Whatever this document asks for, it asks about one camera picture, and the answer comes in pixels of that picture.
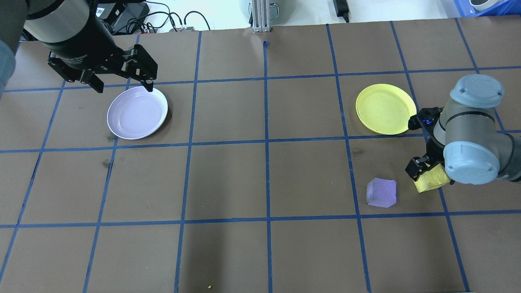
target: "power adapter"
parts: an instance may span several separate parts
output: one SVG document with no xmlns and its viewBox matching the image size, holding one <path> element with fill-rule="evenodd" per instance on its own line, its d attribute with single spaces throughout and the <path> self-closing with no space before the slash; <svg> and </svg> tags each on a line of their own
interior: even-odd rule
<svg viewBox="0 0 521 293">
<path fill-rule="evenodd" d="M 334 10 L 337 17 L 343 17 L 345 22 L 349 22 L 349 6 L 347 0 L 333 0 Z"/>
</svg>

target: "blue tape line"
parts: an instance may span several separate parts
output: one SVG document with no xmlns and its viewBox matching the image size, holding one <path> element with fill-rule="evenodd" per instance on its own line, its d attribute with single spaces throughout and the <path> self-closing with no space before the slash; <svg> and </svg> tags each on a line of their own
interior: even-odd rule
<svg viewBox="0 0 521 293">
<path fill-rule="evenodd" d="M 102 227 L 114 227 L 114 226 L 151 226 L 151 225 L 178 225 L 181 224 L 181 220 L 170 220 L 170 221 L 134 221 L 134 222 L 104 222 L 100 223 Z"/>
<path fill-rule="evenodd" d="M 42 88 L 42 89 L 18 89 L 18 90 L 5 90 L 4 93 L 19 93 L 19 92 L 43 92 L 43 91 L 59 91 L 61 88 Z"/>
<path fill-rule="evenodd" d="M 117 149 L 167 148 L 167 147 L 186 147 L 186 146 L 188 146 L 188 143 L 135 144 L 135 145 L 118 145 Z"/>
<path fill-rule="evenodd" d="M 400 41 L 398 40 L 398 34 L 396 33 L 396 29 L 394 28 L 394 22 L 389 21 L 392 29 L 392 34 L 394 35 L 394 40 L 396 41 L 396 46 L 398 47 L 398 53 L 400 54 L 400 59 L 402 60 L 403 69 L 405 70 L 405 77 L 407 78 L 407 83 L 409 85 L 409 89 L 411 91 L 411 98 L 416 105 L 416 111 L 419 112 L 418 101 L 416 100 L 416 94 L 414 93 L 413 83 L 411 82 L 411 77 L 409 76 L 409 72 L 407 69 L 407 63 L 405 62 L 405 57 L 403 56 L 402 47 L 400 46 Z"/>
<path fill-rule="evenodd" d="M 94 253 L 96 252 L 97 239 L 100 234 L 101 219 L 103 217 L 103 210 L 105 209 L 105 200 L 107 199 L 108 185 L 110 182 L 110 175 L 112 174 L 112 167 L 114 165 L 114 159 L 116 157 L 117 145 L 118 145 L 118 138 L 116 138 L 114 140 L 114 145 L 112 147 L 112 156 L 110 157 L 110 164 L 109 164 L 108 170 L 107 170 L 107 178 L 105 179 L 105 187 L 103 188 L 103 195 L 102 195 L 101 204 L 100 204 L 100 212 L 98 213 L 96 231 L 94 232 L 94 239 L 92 240 L 92 249 L 91 249 L 91 254 L 89 257 L 89 264 L 87 265 L 87 274 L 85 275 L 85 282 L 83 283 L 83 293 L 86 293 L 87 289 L 89 287 L 92 263 L 94 261 Z"/>
<path fill-rule="evenodd" d="M 182 84 L 182 83 L 194 83 L 193 80 L 181 80 L 181 81 L 158 81 L 154 82 L 155 85 L 161 85 L 161 84 Z"/>
<path fill-rule="evenodd" d="M 472 51 L 470 50 L 470 47 L 468 46 L 467 39 L 465 38 L 465 34 L 463 33 L 463 30 L 461 29 L 460 22 L 458 21 L 457 18 L 454 18 L 454 21 L 456 22 L 457 29 L 460 32 L 460 36 L 463 40 L 463 43 L 465 44 L 465 47 L 467 48 L 467 53 L 468 53 L 468 56 L 470 57 L 470 60 L 472 61 L 472 65 L 474 66 L 476 73 L 479 74 L 479 68 L 476 64 L 476 61 L 474 60 L 474 56 L 472 55 Z M 492 68 L 494 68 L 494 67 L 488 67 L 486 70 L 492 70 Z M 505 131 L 503 122 L 501 121 L 501 118 L 499 117 L 498 111 L 496 109 L 494 110 L 494 113 L 495 113 L 496 119 L 498 120 L 499 127 L 501 128 L 501 130 Z"/>
<path fill-rule="evenodd" d="M 467 48 L 467 53 L 468 53 L 468 56 L 470 57 L 470 61 L 472 62 L 472 65 L 474 66 L 476 73 L 479 73 L 479 69 L 476 64 L 476 61 L 474 60 L 474 56 L 472 56 L 472 52 L 470 51 L 470 47 L 468 46 L 467 39 L 465 38 L 465 35 L 463 34 L 463 30 L 461 29 L 460 22 L 458 21 L 457 18 L 454 18 L 454 21 L 456 22 L 457 29 L 460 32 L 461 39 L 463 40 L 463 43 L 465 44 L 465 48 Z"/>
<path fill-rule="evenodd" d="M 314 77 L 333 77 L 334 74 L 314 74 L 314 75 L 288 75 L 288 76 L 265 76 L 265 79 L 298 79 L 298 78 L 314 78 Z"/>
<path fill-rule="evenodd" d="M 188 151 L 187 151 L 187 167 L 184 173 L 184 190 L 183 190 L 183 206 L 181 210 L 181 224 L 179 227 L 179 242 L 177 245 L 177 259 L 176 259 L 176 276 L 174 278 L 174 292 L 179 292 L 179 275 L 181 271 L 181 251 L 183 247 L 183 234 L 184 234 L 184 218 L 187 211 L 187 195 L 188 195 L 188 179 L 190 175 L 190 159 L 192 155 L 192 141 L 193 141 L 193 132 L 194 132 L 194 118 L 195 118 L 195 103 L 197 97 L 197 83 L 199 76 L 199 58 L 201 55 L 201 36 L 202 32 L 199 32 L 199 38 L 197 41 L 197 55 L 195 59 L 195 74 L 194 74 L 194 90 L 192 96 L 192 116 L 190 119 L 190 136 L 188 141 Z"/>
<path fill-rule="evenodd" d="M 357 219 L 357 215 L 326 215 L 326 216 L 286 216 L 271 217 L 271 221 L 317 221 L 331 219 Z"/>
<path fill-rule="evenodd" d="M 273 292 L 273 270 L 271 265 L 271 202 L 269 177 L 269 119 L 268 119 L 268 41 L 263 42 L 264 59 L 264 136 L 266 152 L 266 239 L 268 254 L 268 292 Z"/>
<path fill-rule="evenodd" d="M 38 153 L 41 149 L 29 149 L 29 150 L 0 150 L 0 154 L 8 153 Z"/>
<path fill-rule="evenodd" d="M 44 149 L 44 152 L 84 152 L 84 151 L 107 151 L 113 149 L 113 146 L 100 146 L 96 148 L 61 148 L 61 149 Z"/>
<path fill-rule="evenodd" d="M 521 66 L 498 66 L 498 67 L 477 67 L 477 70 L 501 70 L 501 69 L 521 69 Z M 424 73 L 424 72 L 451 72 L 451 71 L 473 71 L 476 68 L 448 68 L 448 69 L 422 69 L 422 70 L 409 70 L 409 73 Z M 383 74 L 404 74 L 404 70 L 399 71 L 375 71 L 375 72 L 347 72 L 339 73 L 338 76 L 363 76 L 363 75 L 383 75 Z M 313 77 L 334 77 L 334 74 L 320 74 L 320 75 L 295 75 L 295 76 L 270 76 L 271 79 L 300 79 L 300 78 L 313 78 Z M 198 83 L 208 82 L 228 82 L 228 81 L 248 81 L 248 80 L 264 80 L 264 77 L 252 77 L 252 78 L 230 78 L 230 79 L 207 79 L 198 80 Z M 182 83 L 194 83 L 193 80 L 180 80 L 180 81 L 158 81 L 155 85 L 166 85 L 166 84 L 182 84 Z M 107 84 L 106 88 L 119 88 L 125 87 L 127 84 Z M 138 87 L 140 83 L 130 83 L 129 86 Z M 84 90 L 90 89 L 88 86 L 78 87 L 66 87 L 64 90 Z M 18 89 L 18 90 L 5 90 L 6 93 L 16 92 L 37 92 L 37 91 L 58 91 L 60 88 L 41 88 L 41 89 Z"/>
<path fill-rule="evenodd" d="M 398 51 L 399 51 L 399 53 L 400 53 L 400 57 L 401 57 L 401 59 L 402 59 L 403 68 L 405 69 L 405 75 L 407 76 L 407 82 L 409 83 L 409 87 L 410 87 L 410 89 L 411 89 L 412 98 L 413 98 L 414 103 L 416 104 L 416 107 L 417 107 L 417 110 L 418 110 L 418 109 L 419 109 L 419 108 L 418 108 L 418 103 L 417 103 L 417 101 L 416 101 L 416 96 L 415 96 L 415 94 L 414 94 L 414 88 L 413 88 L 413 85 L 412 85 L 412 83 L 411 83 L 411 79 L 410 79 L 410 77 L 409 77 L 409 73 L 408 73 L 408 71 L 407 71 L 407 64 L 406 64 L 406 62 L 405 62 L 405 58 L 403 57 L 402 49 L 401 49 L 401 47 L 400 47 L 400 41 L 398 40 L 398 35 L 397 35 L 397 33 L 396 33 L 396 29 L 394 28 L 394 24 L 393 24 L 392 21 L 391 21 L 391 29 L 392 29 L 392 31 L 393 31 L 394 39 L 396 40 L 396 45 L 398 46 Z M 467 50 L 468 50 L 468 52 L 469 52 L 469 54 L 470 54 L 470 49 L 468 48 L 468 45 L 467 45 L 465 39 L 464 39 L 464 42 L 465 42 L 465 45 L 467 46 Z M 477 68 L 476 63 L 474 62 L 474 59 L 472 58 L 472 55 L 471 55 L 470 57 L 471 57 L 471 59 L 472 59 L 472 62 L 473 62 L 474 67 Z M 425 129 L 422 129 L 422 131 L 423 131 L 424 139 L 425 139 L 425 141 L 427 142 L 427 140 L 428 140 L 428 134 L 427 134 L 427 132 L 425 131 Z M 465 285 L 465 289 L 466 289 L 466 291 L 469 291 L 469 289 L 468 289 L 468 282 L 467 282 L 467 278 L 466 278 L 466 275 L 465 275 L 465 270 L 464 270 L 464 268 L 463 268 L 463 263 L 462 263 L 461 258 L 460 258 L 460 253 L 459 253 L 459 250 L 458 250 L 458 247 L 457 247 L 456 237 L 454 236 L 454 231 L 453 231 L 453 229 L 452 229 L 452 222 L 451 222 L 451 219 L 450 219 L 450 215 L 449 215 L 449 213 L 448 213 L 447 206 L 446 206 L 446 204 L 445 204 L 445 198 L 444 198 L 444 196 L 443 196 L 443 191 L 441 190 L 441 188 L 439 188 L 438 190 L 439 190 L 439 192 L 440 192 L 440 198 L 441 198 L 441 202 L 442 202 L 442 204 L 443 204 L 443 210 L 444 210 L 445 218 L 446 218 L 446 221 L 447 221 L 447 225 L 448 225 L 448 227 L 449 227 L 449 231 L 450 231 L 450 233 L 451 233 L 452 243 L 453 243 L 453 245 L 454 245 L 454 252 L 455 252 L 455 254 L 456 254 L 456 258 L 457 258 L 457 261 L 458 261 L 458 264 L 459 264 L 459 267 L 460 267 L 460 272 L 461 272 L 462 280 L 463 280 L 463 283 L 464 283 L 464 285 Z"/>
<path fill-rule="evenodd" d="M 27 207 L 27 201 L 29 200 L 29 195 L 31 194 L 31 189 L 34 183 L 34 178 L 36 176 L 36 172 L 38 171 L 38 166 L 40 165 L 40 161 L 42 159 L 43 149 L 45 148 L 45 144 L 47 143 L 47 139 L 49 138 L 49 133 L 51 133 L 51 127 L 54 122 L 54 117 L 56 116 L 56 111 L 58 110 L 58 105 L 60 104 L 61 95 L 63 94 L 63 89 L 65 87 L 65 80 L 61 84 L 61 89 L 58 94 L 58 98 L 56 99 L 56 104 L 54 105 L 53 113 L 51 115 L 51 119 L 49 120 L 49 125 L 47 126 L 47 131 L 45 132 L 45 137 L 42 142 L 42 147 L 40 149 L 40 153 L 38 154 L 38 159 L 36 160 L 36 164 L 34 166 L 33 174 L 31 175 L 31 180 L 29 181 L 29 185 L 27 187 L 27 192 L 25 197 L 23 198 L 22 208 L 20 210 L 20 214 L 18 215 L 18 220 L 16 222 L 15 230 L 13 231 L 13 235 L 11 236 L 11 242 L 9 243 L 9 247 L 7 248 L 7 253 L 4 258 L 4 263 L 2 264 L 2 270 L 0 271 L 0 283 L 4 277 L 5 268 L 7 266 L 7 262 L 9 261 L 9 256 L 11 255 L 11 251 L 13 249 L 13 245 L 15 243 L 16 235 L 18 233 L 18 229 L 20 228 L 20 223 L 22 222 L 23 213 Z"/>
<path fill-rule="evenodd" d="M 406 133 L 404 135 L 372 135 L 372 136 L 349 136 L 349 139 L 371 139 L 371 138 L 399 138 L 399 137 L 423 137 L 423 133 Z"/>
<path fill-rule="evenodd" d="M 450 216 L 470 216 L 470 215 L 512 215 L 521 214 L 521 210 L 488 210 L 488 211 L 460 211 L 448 212 Z M 271 216 L 271 222 L 284 221 L 318 221 L 331 219 L 370 219 L 370 218 L 411 218 L 411 217 L 438 217 L 445 216 L 446 212 L 431 213 L 398 213 L 398 214 L 362 214 L 357 215 L 319 215 L 319 216 Z M 132 221 L 132 222 L 101 222 L 104 226 L 148 226 L 148 225 L 179 225 L 185 224 L 209 224 L 209 223 L 241 223 L 241 222 L 266 222 L 267 217 L 251 218 L 213 218 L 213 219 L 185 219 L 166 220 L 166 221 Z M 43 224 L 20 224 L 19 228 L 52 228 L 52 227 L 95 227 L 98 223 L 43 223 Z M 0 229 L 15 228 L 15 224 L 0 225 Z"/>
<path fill-rule="evenodd" d="M 208 83 L 208 82 L 250 81 L 250 80 L 264 80 L 264 78 L 263 77 L 249 77 L 249 78 L 229 78 L 229 79 L 205 79 L 205 80 L 198 80 L 197 82 Z"/>
<path fill-rule="evenodd" d="M 501 118 L 499 117 L 498 110 L 494 109 L 495 118 L 498 121 L 499 128 L 501 128 L 501 131 L 505 131 L 505 127 L 503 126 L 503 122 L 501 121 Z"/>
<path fill-rule="evenodd" d="M 344 73 L 337 74 L 338 76 L 358 76 L 358 75 L 382 75 L 382 74 L 403 74 L 405 71 L 375 71 L 375 72 L 354 72 L 354 73 Z"/>
<path fill-rule="evenodd" d="M 220 219 L 192 219 L 184 220 L 185 224 L 211 224 L 211 223 L 241 223 L 241 222 L 265 222 L 265 217 L 255 218 L 220 218 Z"/>
<path fill-rule="evenodd" d="M 424 72 L 453 72 L 453 71 L 474 71 L 475 68 L 452 68 L 452 69 L 420 69 L 408 70 L 409 73 L 424 73 Z"/>
<path fill-rule="evenodd" d="M 353 162 L 351 158 L 351 147 L 349 145 L 349 135 L 348 135 L 348 129 L 345 123 L 345 114 L 344 114 L 344 106 L 342 101 L 342 92 L 340 91 L 340 80 L 338 76 L 338 68 L 337 68 L 337 59 L 334 54 L 334 47 L 333 47 L 333 39 L 331 38 L 331 31 L 329 29 L 329 25 L 326 25 L 327 35 L 329 39 L 329 46 L 331 49 L 331 57 L 333 60 L 333 67 L 334 67 L 334 74 L 335 74 L 335 81 L 337 83 L 337 95 L 338 95 L 338 103 L 340 107 L 340 117 L 342 118 L 342 128 L 344 130 L 344 138 L 345 138 L 345 149 L 348 155 L 348 164 L 349 164 L 349 173 L 351 176 L 351 188 L 353 190 L 353 201 L 355 205 L 355 211 L 356 211 L 356 223 L 358 226 L 358 237 L 360 239 L 360 250 L 362 254 L 362 263 L 364 266 L 364 273 L 365 273 L 365 283 L 367 287 L 367 291 L 371 293 L 371 282 L 369 279 L 369 268 L 367 265 L 367 256 L 365 251 L 365 242 L 364 242 L 364 232 L 362 228 L 362 219 L 360 218 L 360 210 L 358 208 L 358 195 L 356 193 L 356 186 L 355 186 L 355 177 L 353 172 Z"/>
<path fill-rule="evenodd" d="M 521 66 L 478 67 L 479 70 L 521 69 Z"/>
<path fill-rule="evenodd" d="M 342 140 L 345 137 L 333 136 L 333 137 L 309 137 L 309 138 L 272 138 L 269 142 L 290 142 L 290 141 L 320 141 L 320 140 Z"/>
<path fill-rule="evenodd" d="M 96 227 L 97 223 L 20 224 L 20 228 Z"/>
<path fill-rule="evenodd" d="M 504 214 L 521 214 L 521 210 L 492 210 L 492 211 L 449 212 L 449 214 L 451 216 L 504 215 Z"/>
<path fill-rule="evenodd" d="M 219 145 L 219 144 L 244 144 L 244 143 L 264 143 L 264 139 L 192 142 L 192 145 Z"/>
<path fill-rule="evenodd" d="M 444 212 L 433 213 L 401 213 L 401 214 L 367 214 L 360 215 L 362 219 L 377 219 L 377 218 L 414 218 L 414 217 L 438 217 L 445 216 Z"/>
<path fill-rule="evenodd" d="M 447 208 L 447 203 L 445 202 L 445 196 L 443 195 L 443 190 L 438 188 L 440 192 L 441 204 L 443 205 L 443 210 L 445 211 L 445 218 L 447 220 L 447 225 L 449 227 L 449 232 L 451 234 L 452 245 L 454 246 L 454 253 L 456 254 L 456 259 L 458 266 L 460 267 L 461 278 L 463 280 L 463 285 L 465 286 L 465 291 L 470 292 L 470 288 L 468 285 L 467 275 L 465 274 L 465 268 L 463 267 L 463 261 L 460 256 L 460 249 L 457 246 L 456 234 L 454 233 L 454 228 L 452 227 L 452 221 L 449 213 L 449 209 Z"/>
</svg>

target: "blue bin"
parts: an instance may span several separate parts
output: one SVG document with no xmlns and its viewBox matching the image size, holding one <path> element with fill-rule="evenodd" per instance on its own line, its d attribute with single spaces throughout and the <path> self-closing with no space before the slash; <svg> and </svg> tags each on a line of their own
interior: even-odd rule
<svg viewBox="0 0 521 293">
<path fill-rule="evenodd" d="M 521 15 L 521 0 L 502 0 L 483 11 L 476 11 L 469 0 L 454 0 L 462 17 Z"/>
</svg>

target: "yellow sponge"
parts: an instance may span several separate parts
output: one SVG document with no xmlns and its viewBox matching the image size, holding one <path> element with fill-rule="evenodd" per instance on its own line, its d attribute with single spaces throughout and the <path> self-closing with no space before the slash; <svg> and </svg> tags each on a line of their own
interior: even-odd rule
<svg viewBox="0 0 521 293">
<path fill-rule="evenodd" d="M 441 165 L 437 165 L 432 170 L 423 173 L 418 181 L 414 182 L 414 185 L 416 185 L 418 192 L 424 192 L 442 187 L 450 181 Z"/>
</svg>

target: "black cable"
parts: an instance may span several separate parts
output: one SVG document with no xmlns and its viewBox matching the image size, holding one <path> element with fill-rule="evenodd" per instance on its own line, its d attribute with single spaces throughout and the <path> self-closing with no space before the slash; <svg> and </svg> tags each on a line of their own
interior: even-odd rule
<svg viewBox="0 0 521 293">
<path fill-rule="evenodd" d="M 164 27 L 164 26 L 166 25 L 166 22 L 167 22 L 169 19 L 170 19 L 170 22 L 173 22 L 173 19 L 172 19 L 171 17 L 169 17 L 169 18 L 165 19 L 165 21 L 163 21 L 163 24 L 160 25 L 159 27 L 155 27 L 155 26 L 153 26 L 150 22 L 148 22 L 148 23 L 146 24 L 146 28 L 147 28 L 147 29 L 152 28 L 152 29 L 156 30 L 156 32 L 157 32 L 157 29 L 160 29 L 160 28 Z"/>
<path fill-rule="evenodd" d="M 180 24 L 180 25 L 183 25 L 183 22 L 181 21 L 181 17 L 180 17 L 177 13 L 175 13 L 175 12 L 170 12 L 170 14 L 173 14 L 173 15 L 177 16 L 177 18 L 179 18 L 179 24 Z"/>
<path fill-rule="evenodd" d="M 168 13 L 164 12 L 164 11 L 156 11 L 156 12 L 153 12 L 153 13 L 147 14 L 147 15 L 145 15 L 145 16 L 138 17 L 136 20 L 133 20 L 133 21 L 130 21 L 130 20 L 129 20 L 130 22 L 128 22 L 127 25 L 125 25 L 124 27 L 122 27 L 122 28 L 120 28 L 119 30 L 115 31 L 115 32 L 113 33 L 113 35 L 116 34 L 116 33 L 118 33 L 118 32 L 120 32 L 120 31 L 122 31 L 123 29 L 127 28 L 127 27 L 130 26 L 130 25 L 133 25 L 133 24 L 135 24 L 135 23 L 139 23 L 139 21 L 142 22 L 142 21 L 143 21 L 142 19 L 145 19 L 145 18 L 147 18 L 147 17 L 149 17 L 149 16 L 151 16 L 151 15 L 154 15 L 154 14 L 166 14 L 166 15 L 168 15 L 168 16 L 170 17 L 170 15 L 169 15 Z"/>
<path fill-rule="evenodd" d="M 134 12 L 133 12 L 131 9 L 129 9 L 129 8 L 127 7 L 127 4 L 123 4 L 123 7 L 125 8 L 126 11 L 128 11 L 128 12 L 129 12 L 133 17 L 134 17 L 135 20 L 138 19 L 138 16 L 136 16 L 136 14 L 134 14 Z M 144 28 L 145 28 L 145 22 L 144 22 L 144 19 L 141 21 L 141 24 L 139 25 L 139 27 L 140 27 L 141 31 L 144 30 Z M 135 31 L 136 31 L 136 30 L 133 30 L 132 32 L 129 31 L 128 22 L 127 22 L 127 34 L 132 34 L 132 33 L 134 33 Z"/>
<path fill-rule="evenodd" d="M 190 11 L 189 13 L 187 13 L 187 14 L 184 16 L 184 25 L 187 24 L 187 16 L 188 16 L 190 13 L 197 13 L 197 14 L 199 14 L 200 16 L 202 16 L 203 19 L 204 19 L 204 22 L 205 22 L 206 25 L 208 26 L 208 30 L 211 30 L 211 29 L 210 29 L 210 25 L 208 24 L 208 21 L 206 21 L 206 17 L 204 17 L 204 15 L 203 15 L 201 12 L 199 12 L 199 11 L 195 11 L 195 10 Z"/>
<path fill-rule="evenodd" d="M 163 6 L 166 6 L 166 8 L 168 9 L 168 15 L 169 15 L 169 17 L 170 17 L 170 24 L 172 24 L 172 28 L 173 28 L 173 30 L 177 31 L 177 29 L 176 29 L 176 24 L 175 24 L 175 22 L 173 21 L 172 16 L 171 16 L 172 14 L 176 15 L 177 18 L 179 18 L 179 25 L 180 25 L 180 26 L 183 25 L 183 22 L 181 21 L 181 17 L 179 17 L 179 15 L 178 15 L 177 13 L 175 13 L 175 12 L 171 12 L 171 11 L 170 11 L 170 6 L 166 5 L 165 3 L 153 2 L 153 1 L 145 1 L 145 2 L 147 2 L 147 3 L 152 3 L 152 4 L 161 4 L 161 5 L 163 5 Z"/>
<path fill-rule="evenodd" d="M 108 32 L 110 34 L 112 34 L 112 26 L 110 26 L 110 24 L 108 22 L 106 22 L 105 20 L 101 19 L 101 22 L 103 23 L 103 26 L 108 30 Z"/>
<path fill-rule="evenodd" d="M 149 32 L 149 33 L 150 33 L 150 29 L 152 29 L 152 31 L 153 31 L 154 33 L 157 32 L 156 27 L 154 27 L 150 22 L 147 22 L 147 23 L 146 23 L 146 29 L 148 29 L 148 32 Z"/>
</svg>

